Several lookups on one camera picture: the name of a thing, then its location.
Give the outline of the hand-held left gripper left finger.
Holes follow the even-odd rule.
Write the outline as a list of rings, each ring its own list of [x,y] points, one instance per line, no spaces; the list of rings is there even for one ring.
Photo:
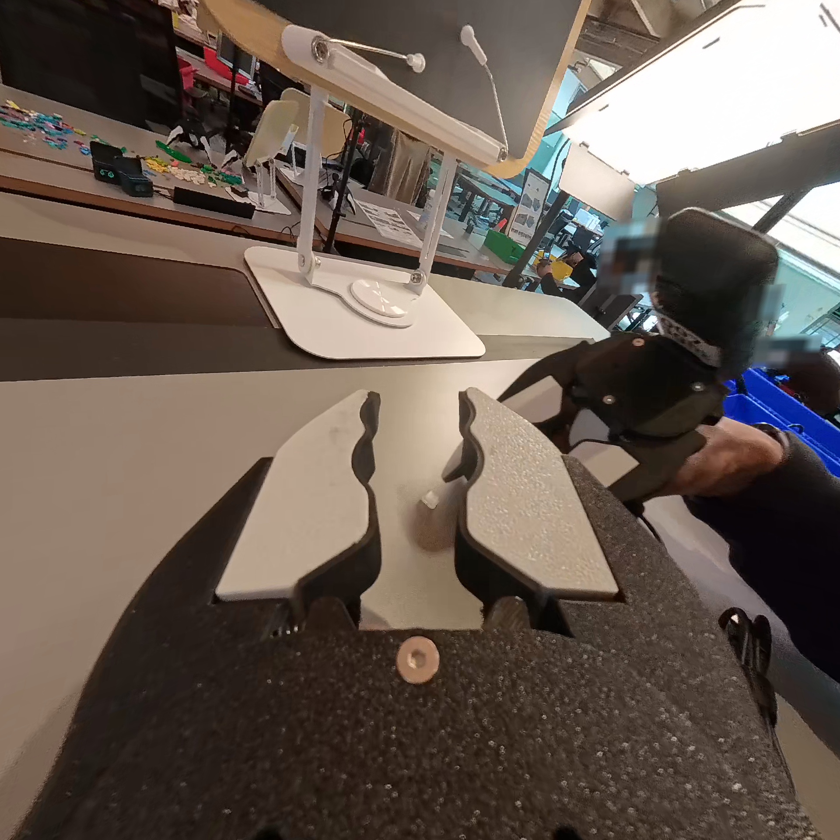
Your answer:
[[[361,619],[361,597],[382,569],[371,488],[380,407],[379,393],[353,392],[280,446],[217,584],[219,601],[287,601],[303,621],[331,597]]]

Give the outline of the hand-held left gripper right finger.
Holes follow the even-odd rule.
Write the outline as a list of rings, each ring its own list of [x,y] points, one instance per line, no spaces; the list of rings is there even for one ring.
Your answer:
[[[457,513],[457,577],[489,614],[518,598],[532,621],[559,601],[612,602],[613,571],[560,451],[483,391],[458,394],[471,476]]]

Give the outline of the person's right forearm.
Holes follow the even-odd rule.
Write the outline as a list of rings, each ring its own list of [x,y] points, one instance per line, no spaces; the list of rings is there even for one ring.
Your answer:
[[[798,651],[838,681],[838,478],[794,435],[752,427],[782,443],[782,465],[739,493],[682,498],[725,541],[731,566],[779,617]]]

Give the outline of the person's right hand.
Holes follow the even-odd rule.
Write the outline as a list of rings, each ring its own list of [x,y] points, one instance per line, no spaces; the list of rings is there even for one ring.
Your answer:
[[[780,467],[785,450],[778,439],[756,427],[723,417],[697,432],[703,446],[688,457],[657,497],[725,497],[746,489]]]

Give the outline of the blue plastic bin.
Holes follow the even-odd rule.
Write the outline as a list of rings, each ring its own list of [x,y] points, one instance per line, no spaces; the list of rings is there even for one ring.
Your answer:
[[[771,425],[794,435],[815,452],[831,474],[839,477],[838,426],[782,390],[762,369],[749,369],[726,381],[725,386],[726,417],[747,425]]]

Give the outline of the green plastic bin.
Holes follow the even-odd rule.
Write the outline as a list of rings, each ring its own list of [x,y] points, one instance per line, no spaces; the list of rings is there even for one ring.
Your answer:
[[[505,264],[515,265],[524,252],[524,247],[504,233],[491,228],[487,231],[484,246]]]

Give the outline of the standing poster sign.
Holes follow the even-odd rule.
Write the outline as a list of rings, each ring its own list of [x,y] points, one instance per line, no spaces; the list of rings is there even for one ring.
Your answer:
[[[519,246],[531,240],[543,215],[543,206],[550,194],[551,181],[540,171],[525,171],[521,196],[507,226],[507,236]]]

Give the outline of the studio light panel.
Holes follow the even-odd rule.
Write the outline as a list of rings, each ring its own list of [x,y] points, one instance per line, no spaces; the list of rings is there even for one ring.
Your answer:
[[[552,132],[653,185],[666,216],[837,183],[838,25],[838,2],[722,2]]]

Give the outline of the printed paper sheet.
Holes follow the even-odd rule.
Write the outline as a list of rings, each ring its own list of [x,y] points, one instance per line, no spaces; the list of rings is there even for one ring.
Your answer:
[[[417,234],[426,233],[426,227],[422,225],[427,221],[425,212],[411,210],[403,212],[361,200],[355,203],[356,208],[367,216],[377,233],[383,238],[415,249],[422,247],[424,237]]]

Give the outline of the beige hanging cloth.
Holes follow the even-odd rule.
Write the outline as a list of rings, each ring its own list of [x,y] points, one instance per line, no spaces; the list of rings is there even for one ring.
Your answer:
[[[432,147],[395,130],[383,194],[401,203],[414,204],[427,180]]]

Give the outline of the dark desk mat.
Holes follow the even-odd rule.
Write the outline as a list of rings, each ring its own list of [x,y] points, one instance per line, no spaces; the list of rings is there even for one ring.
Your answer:
[[[238,269],[2,238],[1,382],[448,364],[324,360]]]

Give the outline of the black power strip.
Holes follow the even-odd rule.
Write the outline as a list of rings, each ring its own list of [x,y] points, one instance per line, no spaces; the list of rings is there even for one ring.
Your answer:
[[[236,197],[211,194],[176,186],[171,190],[173,204],[192,209],[224,214],[243,219],[253,219],[256,208],[248,200],[239,201]]]

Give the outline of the dark panel with wooden edge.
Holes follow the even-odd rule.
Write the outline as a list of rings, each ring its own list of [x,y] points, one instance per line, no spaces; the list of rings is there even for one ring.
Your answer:
[[[499,177],[538,149],[590,5],[199,3],[259,61]]]

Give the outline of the small white tablet stand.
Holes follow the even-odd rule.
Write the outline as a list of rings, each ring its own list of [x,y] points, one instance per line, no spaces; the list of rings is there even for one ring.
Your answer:
[[[277,194],[277,158],[286,154],[298,132],[296,101],[280,99],[269,102],[246,151],[243,169],[253,172],[256,191],[248,199],[263,213],[289,215],[290,210]]]

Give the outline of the black device green display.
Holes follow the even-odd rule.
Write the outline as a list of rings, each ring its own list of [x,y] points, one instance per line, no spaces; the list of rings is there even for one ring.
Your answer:
[[[120,148],[91,140],[88,145],[94,177],[103,183],[117,186],[132,197],[152,197],[151,180],[144,174],[141,159],[127,156]]]

